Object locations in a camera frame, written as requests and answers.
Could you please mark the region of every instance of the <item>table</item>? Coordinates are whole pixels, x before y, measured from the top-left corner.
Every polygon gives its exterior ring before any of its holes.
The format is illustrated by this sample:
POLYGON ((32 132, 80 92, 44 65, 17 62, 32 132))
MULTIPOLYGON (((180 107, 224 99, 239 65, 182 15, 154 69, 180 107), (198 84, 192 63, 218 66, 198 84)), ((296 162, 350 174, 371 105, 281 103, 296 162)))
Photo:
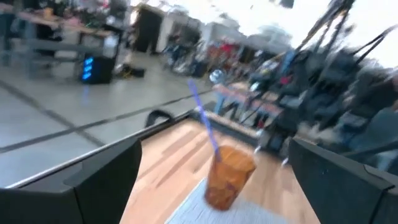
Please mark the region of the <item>table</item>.
POLYGON ((237 197, 227 211, 217 211, 209 206, 203 195, 207 179, 203 179, 173 212, 165 224, 206 223, 206 224, 288 224, 282 216, 258 204, 237 197))
MULTIPOLYGON (((8 16, 15 15, 16 17, 27 22, 26 28, 25 28, 25 40, 26 40, 26 46, 27 46, 26 51, 25 52, 16 52, 11 49, 10 33, 8 30, 6 30, 4 32, 6 35, 4 35, 4 37, 3 37, 4 50, 2 51, 2 54, 4 57, 3 64, 5 64, 5 65, 9 65, 9 62, 10 62, 9 58, 11 55, 22 56, 25 61, 25 67, 26 67, 26 72, 27 72, 28 76, 31 76, 34 71, 34 68, 33 68, 34 60, 44 60, 44 61, 49 61, 49 62, 51 62, 51 61, 74 62, 75 63, 74 74, 76 75, 76 73, 78 71, 78 67, 80 65, 79 62, 81 62, 83 60, 84 54, 102 55, 104 40, 105 40, 105 38, 112 35, 111 31, 96 30, 96 29, 90 29, 90 28, 87 28, 84 26, 69 24, 65 19, 62 19, 57 16, 44 18, 43 16, 36 15, 36 14, 30 13, 30 12, 18 12, 15 14, 13 12, 13 6, 10 6, 7 4, 0 4, 0 11, 4 12, 5 15, 8 14, 8 16), (65 43, 60 43, 60 42, 54 42, 51 40, 39 40, 36 38, 37 25, 61 27, 63 30, 70 30, 70 31, 78 32, 79 33, 78 43, 77 44, 65 44, 65 43), (99 47, 87 47, 87 46, 82 45, 83 38, 87 35, 92 36, 96 39, 99 39, 100 46, 99 47), (67 51, 77 52, 77 56, 75 58, 35 57, 34 50, 67 50, 67 51)), ((7 24, 7 22, 10 23, 10 21, 8 21, 8 19, 7 20, 3 19, 4 29, 7 29, 10 26, 10 24, 7 24)))
MULTIPOLYGON (((213 113, 207 116, 224 124, 232 123, 213 113)), ((214 135, 219 144, 234 146, 248 154, 254 152, 253 147, 232 136, 216 130, 214 135)), ((138 177, 120 224, 165 223, 207 176, 212 156, 205 127, 190 119, 144 140, 138 177)), ((239 197, 292 223, 319 223, 289 165, 281 167, 278 159, 265 153, 256 154, 255 160, 257 169, 239 197)))
POLYGON ((277 95, 266 93, 261 99, 254 100, 251 105, 247 105, 250 97, 256 95, 255 92, 249 91, 249 85, 244 82, 233 83, 228 86, 217 84, 213 87, 217 94, 217 104, 214 108, 216 114, 220 114, 226 101, 232 101, 243 107, 245 110, 256 110, 258 113, 266 115, 270 118, 278 116, 283 109, 273 103, 277 99, 277 95))

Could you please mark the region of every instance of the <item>iced tea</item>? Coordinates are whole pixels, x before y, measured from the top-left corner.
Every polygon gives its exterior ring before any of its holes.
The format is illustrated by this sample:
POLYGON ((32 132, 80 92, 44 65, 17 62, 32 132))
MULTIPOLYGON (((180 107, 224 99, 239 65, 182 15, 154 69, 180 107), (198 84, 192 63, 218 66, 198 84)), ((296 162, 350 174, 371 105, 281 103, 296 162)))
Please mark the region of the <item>iced tea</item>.
POLYGON ((53 17, 53 9, 50 7, 46 7, 44 9, 44 18, 45 19, 51 19, 53 17))
POLYGON ((218 210, 228 210, 256 169, 253 158, 231 146, 220 146, 221 160, 213 157, 205 199, 218 210))

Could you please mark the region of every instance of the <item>concrete floor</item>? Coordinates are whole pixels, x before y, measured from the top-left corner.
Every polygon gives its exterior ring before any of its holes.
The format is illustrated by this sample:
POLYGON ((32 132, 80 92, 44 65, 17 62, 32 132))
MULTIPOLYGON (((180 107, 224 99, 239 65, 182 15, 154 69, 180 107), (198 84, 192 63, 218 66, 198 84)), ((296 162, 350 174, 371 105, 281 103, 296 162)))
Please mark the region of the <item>concrete floor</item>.
MULTIPOLYGON (((135 54, 134 64, 145 78, 98 86, 66 81, 71 65, 31 79, 18 64, 0 67, 0 187, 142 129, 154 108, 179 114, 195 106, 187 79, 165 72, 158 58, 135 54)), ((199 92, 210 89, 197 83, 199 92)), ((215 100, 211 92, 201 98, 215 100)))

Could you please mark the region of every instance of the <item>iced drink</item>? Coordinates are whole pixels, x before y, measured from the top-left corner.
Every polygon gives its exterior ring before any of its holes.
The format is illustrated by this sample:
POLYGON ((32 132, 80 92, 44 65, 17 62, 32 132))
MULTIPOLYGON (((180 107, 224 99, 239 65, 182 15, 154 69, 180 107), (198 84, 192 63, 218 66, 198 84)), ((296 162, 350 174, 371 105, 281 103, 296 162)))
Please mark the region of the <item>iced drink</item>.
POLYGON ((46 7, 44 9, 44 19, 51 19, 53 17, 53 9, 46 7))
POLYGON ((256 169, 253 158, 231 146, 220 146, 220 159, 213 157, 205 199, 218 210, 228 210, 256 169))

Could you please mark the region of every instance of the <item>black cable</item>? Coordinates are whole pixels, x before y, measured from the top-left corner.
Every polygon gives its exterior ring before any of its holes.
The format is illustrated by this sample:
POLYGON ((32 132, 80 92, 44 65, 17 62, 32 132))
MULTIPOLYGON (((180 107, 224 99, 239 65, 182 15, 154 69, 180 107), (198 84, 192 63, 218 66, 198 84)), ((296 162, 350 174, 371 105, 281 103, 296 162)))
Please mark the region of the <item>black cable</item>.
POLYGON ((362 56, 360 56, 359 59, 357 59, 357 61, 355 61, 355 65, 359 65, 359 63, 362 62, 365 59, 365 57, 368 56, 368 54, 370 54, 370 52, 373 49, 375 49, 383 40, 384 37, 379 38, 379 40, 376 43, 374 43, 369 50, 367 50, 364 54, 362 54, 362 56))
MULTIPOLYGON (((257 94, 255 97, 249 99, 248 102, 248 108, 250 108, 251 104, 253 103, 254 100, 258 100, 261 99, 262 96, 266 94, 266 91, 261 91, 259 94, 257 94)), ((255 113, 257 113, 259 111, 259 109, 261 108, 261 106, 265 103, 264 100, 261 101, 260 105, 247 117, 245 117, 242 121, 240 121, 240 124, 243 124, 245 121, 247 121, 251 116, 253 116, 255 113)))
POLYGON ((345 24, 347 18, 348 18, 348 11, 351 9, 351 6, 347 8, 346 12, 344 12, 343 17, 341 18, 340 22, 337 24, 334 33, 331 36, 331 39, 329 43, 325 46, 323 49, 323 54, 324 55, 329 55, 331 48, 333 45, 336 43, 337 37, 341 33, 341 29, 343 28, 343 25, 345 24))
POLYGON ((261 106, 264 104, 264 101, 261 102, 261 104, 247 117, 245 117, 240 124, 243 124, 245 121, 247 121, 251 116, 253 116, 255 113, 257 113, 259 111, 259 109, 261 108, 261 106))
POLYGON ((383 38, 383 35, 380 34, 378 35, 376 38, 374 38, 373 40, 369 41, 367 44, 365 44, 364 46, 360 47, 358 50, 355 50, 354 52, 351 52, 351 55, 356 55, 357 53, 359 53, 362 49, 364 49, 365 47, 375 43, 377 40, 379 40, 380 38, 383 38))

